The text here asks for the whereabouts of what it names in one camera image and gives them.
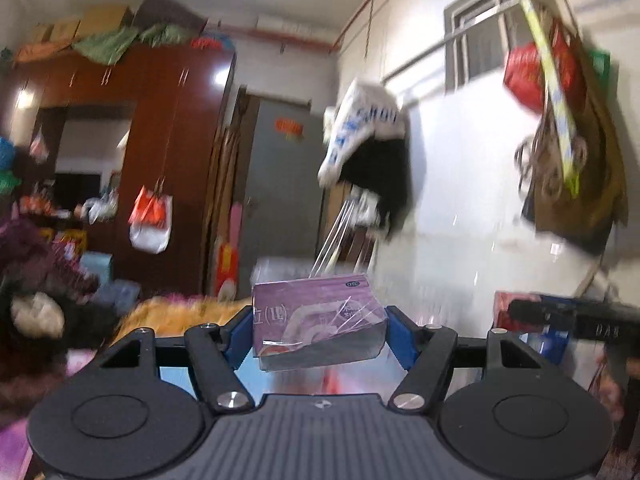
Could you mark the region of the purple box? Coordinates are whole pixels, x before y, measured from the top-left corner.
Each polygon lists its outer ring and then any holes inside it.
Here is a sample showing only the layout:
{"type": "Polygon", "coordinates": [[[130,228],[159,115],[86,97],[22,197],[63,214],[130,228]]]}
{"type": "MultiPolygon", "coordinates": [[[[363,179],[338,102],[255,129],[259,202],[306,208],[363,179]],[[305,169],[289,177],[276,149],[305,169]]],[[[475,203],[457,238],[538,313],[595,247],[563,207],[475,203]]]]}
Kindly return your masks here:
{"type": "Polygon", "coordinates": [[[253,288],[253,353],[266,372],[374,359],[386,328],[385,308],[364,274],[253,288]]]}

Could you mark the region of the yellow orange blanket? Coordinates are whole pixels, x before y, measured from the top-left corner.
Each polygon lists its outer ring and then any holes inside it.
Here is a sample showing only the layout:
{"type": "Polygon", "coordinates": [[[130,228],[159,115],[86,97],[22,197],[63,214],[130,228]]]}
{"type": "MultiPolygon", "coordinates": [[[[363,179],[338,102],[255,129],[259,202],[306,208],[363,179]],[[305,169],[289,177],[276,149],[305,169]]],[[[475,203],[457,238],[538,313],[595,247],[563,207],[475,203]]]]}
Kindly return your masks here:
{"type": "Polygon", "coordinates": [[[252,300],[217,301],[213,297],[156,296],[140,302],[119,322],[112,344],[137,328],[150,328],[157,337],[182,336],[189,328],[227,324],[252,300]]]}

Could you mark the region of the clear plastic basket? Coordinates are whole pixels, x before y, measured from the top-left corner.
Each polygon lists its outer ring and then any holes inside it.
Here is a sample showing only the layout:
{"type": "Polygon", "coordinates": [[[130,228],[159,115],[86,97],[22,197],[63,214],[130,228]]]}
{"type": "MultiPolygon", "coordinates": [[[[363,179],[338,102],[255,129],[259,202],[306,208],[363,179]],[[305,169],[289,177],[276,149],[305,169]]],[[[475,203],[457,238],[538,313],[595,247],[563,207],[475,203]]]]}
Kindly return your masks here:
{"type": "Polygon", "coordinates": [[[377,304],[366,271],[352,264],[330,264],[316,270],[310,260],[261,258],[250,278],[254,307],[294,309],[355,301],[377,304]]]}

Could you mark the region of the brown hanging bag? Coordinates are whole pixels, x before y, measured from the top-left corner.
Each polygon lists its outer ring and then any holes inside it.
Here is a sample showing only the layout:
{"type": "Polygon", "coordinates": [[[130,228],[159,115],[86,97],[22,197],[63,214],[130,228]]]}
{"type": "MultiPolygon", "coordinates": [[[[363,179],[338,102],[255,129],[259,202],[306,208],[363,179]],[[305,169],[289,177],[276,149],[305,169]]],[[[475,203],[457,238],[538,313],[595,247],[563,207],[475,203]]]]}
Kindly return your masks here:
{"type": "Polygon", "coordinates": [[[612,225],[628,221],[625,165],[606,93],[579,36],[559,27],[561,58],[577,66],[568,98],[576,134],[573,139],[576,185],[563,181],[552,104],[544,108],[536,133],[514,154],[521,184],[528,185],[522,217],[536,231],[564,238],[587,254],[604,252],[612,225]]]}

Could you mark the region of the orange white plastic bag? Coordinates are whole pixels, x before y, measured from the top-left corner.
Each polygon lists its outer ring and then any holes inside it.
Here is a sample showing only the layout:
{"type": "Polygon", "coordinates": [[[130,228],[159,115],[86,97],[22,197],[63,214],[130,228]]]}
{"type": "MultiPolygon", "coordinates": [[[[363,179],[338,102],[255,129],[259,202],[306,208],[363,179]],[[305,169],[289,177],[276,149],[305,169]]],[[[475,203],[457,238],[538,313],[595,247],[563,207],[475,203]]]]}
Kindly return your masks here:
{"type": "Polygon", "coordinates": [[[142,188],[129,220],[129,240],[134,249],[151,255],[164,252],[172,228],[172,197],[142,188]]]}

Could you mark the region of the pile of dark clothes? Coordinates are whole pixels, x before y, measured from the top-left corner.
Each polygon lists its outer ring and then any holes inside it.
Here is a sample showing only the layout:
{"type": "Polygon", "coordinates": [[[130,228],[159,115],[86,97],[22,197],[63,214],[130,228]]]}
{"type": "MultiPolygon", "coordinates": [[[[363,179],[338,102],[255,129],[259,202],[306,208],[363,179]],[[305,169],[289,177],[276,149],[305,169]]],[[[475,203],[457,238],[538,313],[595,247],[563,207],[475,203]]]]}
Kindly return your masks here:
{"type": "Polygon", "coordinates": [[[78,312],[99,280],[24,218],[1,220],[1,417],[19,418],[66,376],[78,312]]]}

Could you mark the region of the black hanging garment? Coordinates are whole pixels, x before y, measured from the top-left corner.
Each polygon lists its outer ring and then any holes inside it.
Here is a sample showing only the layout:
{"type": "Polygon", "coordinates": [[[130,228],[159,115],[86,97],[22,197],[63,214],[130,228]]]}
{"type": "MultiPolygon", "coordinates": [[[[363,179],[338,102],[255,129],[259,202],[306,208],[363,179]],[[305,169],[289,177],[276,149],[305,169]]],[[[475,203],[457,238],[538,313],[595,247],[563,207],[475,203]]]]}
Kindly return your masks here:
{"type": "Polygon", "coordinates": [[[340,182],[378,196],[376,211],[386,238],[402,227],[409,201],[409,153],[405,139],[362,142],[344,162],[340,182]]]}

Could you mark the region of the dark red wooden wardrobe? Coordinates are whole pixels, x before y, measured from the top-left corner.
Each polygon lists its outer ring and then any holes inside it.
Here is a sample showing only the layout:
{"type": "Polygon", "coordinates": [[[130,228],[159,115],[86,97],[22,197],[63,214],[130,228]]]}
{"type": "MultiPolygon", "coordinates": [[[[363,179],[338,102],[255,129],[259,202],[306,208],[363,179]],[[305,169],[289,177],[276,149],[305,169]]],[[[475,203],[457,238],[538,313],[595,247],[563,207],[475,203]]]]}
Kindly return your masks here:
{"type": "Polygon", "coordinates": [[[1,116],[14,122],[33,110],[28,133],[61,132],[74,105],[131,107],[110,249],[118,278],[150,292],[203,292],[215,136],[234,66],[230,51],[136,44],[113,66],[66,51],[10,69],[1,116]],[[159,255],[133,248],[128,224],[140,190],[155,185],[172,198],[169,244],[159,255]]]}

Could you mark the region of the grey metal door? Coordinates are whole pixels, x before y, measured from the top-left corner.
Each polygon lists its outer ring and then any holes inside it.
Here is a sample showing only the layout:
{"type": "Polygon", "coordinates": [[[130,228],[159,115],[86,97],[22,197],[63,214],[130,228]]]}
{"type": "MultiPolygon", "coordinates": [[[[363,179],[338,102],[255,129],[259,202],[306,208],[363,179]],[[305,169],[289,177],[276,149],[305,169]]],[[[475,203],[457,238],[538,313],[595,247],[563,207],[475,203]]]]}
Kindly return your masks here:
{"type": "Polygon", "coordinates": [[[260,258],[312,260],[322,220],[318,169],[322,119],[303,107],[261,100],[250,150],[239,248],[239,284],[250,288],[260,258]]]}

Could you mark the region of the white bag with blue letters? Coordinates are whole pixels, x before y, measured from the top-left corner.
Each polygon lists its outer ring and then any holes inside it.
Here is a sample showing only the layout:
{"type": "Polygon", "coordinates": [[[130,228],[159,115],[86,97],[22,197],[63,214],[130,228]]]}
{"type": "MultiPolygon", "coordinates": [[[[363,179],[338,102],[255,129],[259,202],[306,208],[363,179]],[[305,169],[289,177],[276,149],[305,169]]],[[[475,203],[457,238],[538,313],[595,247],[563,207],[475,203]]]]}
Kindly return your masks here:
{"type": "Polygon", "coordinates": [[[318,171],[322,188],[338,182],[343,166],[363,142],[404,140],[407,133],[396,98],[379,82],[355,78],[335,111],[326,157],[318,171]]]}

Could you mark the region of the red hanging plastic bag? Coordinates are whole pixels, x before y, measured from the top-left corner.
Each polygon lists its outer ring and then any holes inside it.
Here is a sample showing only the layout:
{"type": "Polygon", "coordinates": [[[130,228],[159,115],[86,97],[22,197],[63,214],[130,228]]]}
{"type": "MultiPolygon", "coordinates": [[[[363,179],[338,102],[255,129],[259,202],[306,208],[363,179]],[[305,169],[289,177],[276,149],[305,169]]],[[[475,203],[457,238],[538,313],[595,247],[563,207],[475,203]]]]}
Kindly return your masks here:
{"type": "MultiPolygon", "coordinates": [[[[556,71],[570,110],[581,112],[586,102],[586,84],[567,36],[568,30],[555,18],[550,30],[550,46],[556,71]]],[[[536,44],[531,42],[509,52],[503,84],[528,110],[538,116],[544,112],[544,73],[536,44]]]]}

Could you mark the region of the green cloth on wardrobe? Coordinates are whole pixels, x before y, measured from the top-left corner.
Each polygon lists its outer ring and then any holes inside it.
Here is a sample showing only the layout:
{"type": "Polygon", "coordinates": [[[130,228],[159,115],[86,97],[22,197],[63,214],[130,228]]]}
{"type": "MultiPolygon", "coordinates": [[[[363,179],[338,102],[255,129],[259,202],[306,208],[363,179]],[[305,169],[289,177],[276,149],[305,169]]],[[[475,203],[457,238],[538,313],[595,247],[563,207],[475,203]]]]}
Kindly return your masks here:
{"type": "Polygon", "coordinates": [[[155,24],[147,29],[125,26],[75,41],[72,48],[93,63],[113,66],[134,44],[151,48],[178,46],[195,37],[195,32],[175,24],[155,24]]]}

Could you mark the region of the cardboard boxes on wardrobe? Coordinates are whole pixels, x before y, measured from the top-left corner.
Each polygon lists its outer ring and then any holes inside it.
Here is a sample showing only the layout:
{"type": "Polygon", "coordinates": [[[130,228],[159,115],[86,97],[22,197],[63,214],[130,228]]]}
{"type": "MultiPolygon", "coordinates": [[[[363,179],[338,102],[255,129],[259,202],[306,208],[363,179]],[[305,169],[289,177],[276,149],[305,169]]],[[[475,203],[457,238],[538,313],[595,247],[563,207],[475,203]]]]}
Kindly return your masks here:
{"type": "Polygon", "coordinates": [[[126,4],[102,4],[85,10],[81,18],[64,18],[55,23],[40,23],[27,36],[28,44],[82,39],[129,26],[134,12],[126,4]]]}

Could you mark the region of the window with grey frame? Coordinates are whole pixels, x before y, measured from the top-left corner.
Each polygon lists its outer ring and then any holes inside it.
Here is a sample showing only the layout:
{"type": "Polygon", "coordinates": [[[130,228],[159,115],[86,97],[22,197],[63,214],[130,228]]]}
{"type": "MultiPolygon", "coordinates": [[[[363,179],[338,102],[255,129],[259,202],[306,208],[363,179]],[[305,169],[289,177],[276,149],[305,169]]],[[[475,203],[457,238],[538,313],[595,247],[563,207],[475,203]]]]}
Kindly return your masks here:
{"type": "MultiPolygon", "coordinates": [[[[510,0],[456,0],[444,11],[445,32],[471,23],[498,4],[510,0]]],[[[510,50],[533,41],[522,9],[488,18],[445,47],[445,90],[453,92],[471,80],[503,68],[510,50]]]]}

